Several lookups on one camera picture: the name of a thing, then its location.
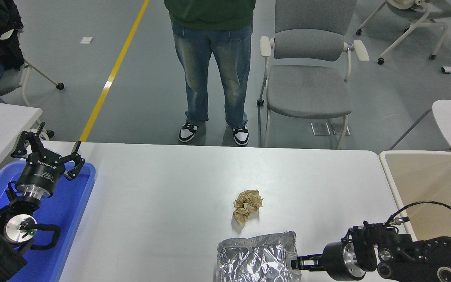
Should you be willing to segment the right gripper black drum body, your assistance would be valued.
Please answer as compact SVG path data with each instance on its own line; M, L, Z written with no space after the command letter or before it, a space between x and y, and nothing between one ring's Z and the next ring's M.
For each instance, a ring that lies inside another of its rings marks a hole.
M333 242L325 246L321 255L321 266L336 281L349 281L348 270L344 263L343 242Z

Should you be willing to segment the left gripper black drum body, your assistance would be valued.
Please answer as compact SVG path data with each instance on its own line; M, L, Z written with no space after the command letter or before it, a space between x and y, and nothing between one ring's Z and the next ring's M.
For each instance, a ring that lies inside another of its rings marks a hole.
M55 163L60 158L55 152L46 152L44 157L39 152L32 152L16 181L17 191L23 194L28 187L39 187L45 190L46 195L54 194L60 176L65 172L63 163Z

